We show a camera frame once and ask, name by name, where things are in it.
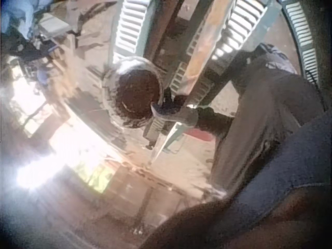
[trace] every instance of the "hand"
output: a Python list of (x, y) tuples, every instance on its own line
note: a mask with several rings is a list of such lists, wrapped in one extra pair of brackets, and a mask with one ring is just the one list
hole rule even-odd
[(166, 88), (163, 104), (160, 106), (157, 103), (151, 103), (153, 116), (163, 121), (180, 122), (187, 127), (195, 127), (198, 113), (193, 108), (183, 106), (183, 99), (183, 96), (176, 96), (172, 100), (171, 89)]

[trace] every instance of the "dark clothing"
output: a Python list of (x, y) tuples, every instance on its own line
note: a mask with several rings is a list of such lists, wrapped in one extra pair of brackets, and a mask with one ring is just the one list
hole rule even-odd
[[(140, 248), (328, 248), (331, 119), (328, 111), (290, 136), (235, 198), (179, 212)], [(254, 222), (241, 220), (248, 214)]]
[(258, 59), (241, 74), (239, 81), (248, 86), (235, 118), (199, 109), (197, 128), (217, 138), (211, 184), (227, 196), (243, 187), (290, 134), (323, 113), (313, 85), (264, 63)]

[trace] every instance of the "wooden beam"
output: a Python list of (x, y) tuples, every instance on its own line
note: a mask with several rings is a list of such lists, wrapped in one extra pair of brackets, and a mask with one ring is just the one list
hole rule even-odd
[(184, 0), (162, 0), (156, 12), (149, 38), (144, 51), (144, 57), (153, 61), (164, 40), (165, 33), (179, 12)]

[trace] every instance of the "metal frame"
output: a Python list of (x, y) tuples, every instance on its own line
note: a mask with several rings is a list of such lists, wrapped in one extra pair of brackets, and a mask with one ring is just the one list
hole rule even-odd
[(113, 19), (108, 66), (128, 56), (143, 57), (158, 0), (119, 0)]
[(299, 0), (280, 0), (284, 16), (296, 44), (301, 73), (309, 82), (319, 84), (319, 67), (313, 35)]

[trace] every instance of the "person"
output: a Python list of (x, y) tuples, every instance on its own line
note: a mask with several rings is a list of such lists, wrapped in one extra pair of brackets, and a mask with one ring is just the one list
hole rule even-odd
[(159, 119), (215, 135), (212, 198), (232, 198), (286, 138), (325, 108), (315, 86), (297, 75), (287, 56), (275, 46), (260, 44), (251, 55), (251, 63), (243, 61), (242, 69), (235, 62), (231, 65), (233, 74), (228, 73), (240, 95), (234, 118), (210, 107), (181, 107), (183, 102), (176, 99), (173, 105), (151, 105)]
[(242, 89), (234, 118), (152, 104), (158, 118), (216, 135), (215, 190), (212, 201), (175, 214), (140, 249), (330, 248), (332, 111), (276, 51), (234, 78)]
[(301, 127), (232, 199), (181, 211), (140, 249), (331, 248), (332, 111)]

